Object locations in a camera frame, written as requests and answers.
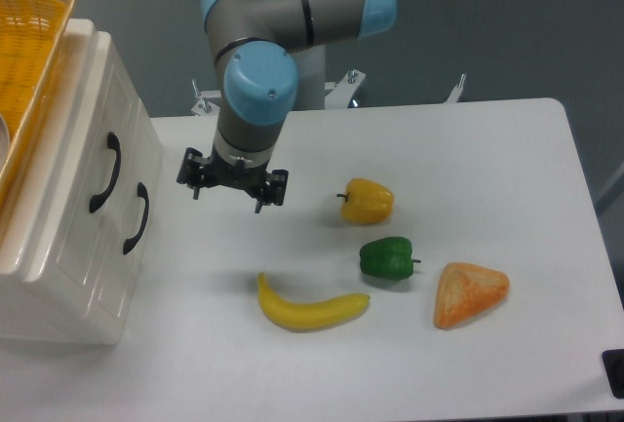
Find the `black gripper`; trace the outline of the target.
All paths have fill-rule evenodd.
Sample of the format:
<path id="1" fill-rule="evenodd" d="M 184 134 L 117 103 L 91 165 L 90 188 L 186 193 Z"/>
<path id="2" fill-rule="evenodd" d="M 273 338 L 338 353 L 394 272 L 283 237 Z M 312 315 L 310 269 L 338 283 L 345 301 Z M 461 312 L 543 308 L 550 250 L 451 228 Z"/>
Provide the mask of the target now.
<path id="1" fill-rule="evenodd" d="M 187 147 L 176 177 L 176 182 L 192 191 L 192 198 L 198 200 L 203 188 L 224 186 L 240 191 L 252 191 L 255 213 L 265 206 L 280 207 L 284 204 L 289 172 L 274 170 L 269 173 L 265 165 L 249 168 L 246 162 L 227 162 L 218 153 L 205 157 L 199 150 Z"/>

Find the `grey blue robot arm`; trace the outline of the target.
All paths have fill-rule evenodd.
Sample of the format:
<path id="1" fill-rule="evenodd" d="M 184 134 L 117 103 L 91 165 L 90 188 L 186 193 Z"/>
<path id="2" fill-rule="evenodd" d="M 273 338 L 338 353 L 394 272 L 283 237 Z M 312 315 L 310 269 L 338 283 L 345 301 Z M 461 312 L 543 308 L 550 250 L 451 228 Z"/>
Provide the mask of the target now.
<path id="1" fill-rule="evenodd" d="M 177 176 L 194 193 L 225 186 L 280 206 L 269 161 L 301 86 L 294 55 L 390 29 L 398 0 L 198 0 L 221 95 L 212 152 L 190 148 Z"/>

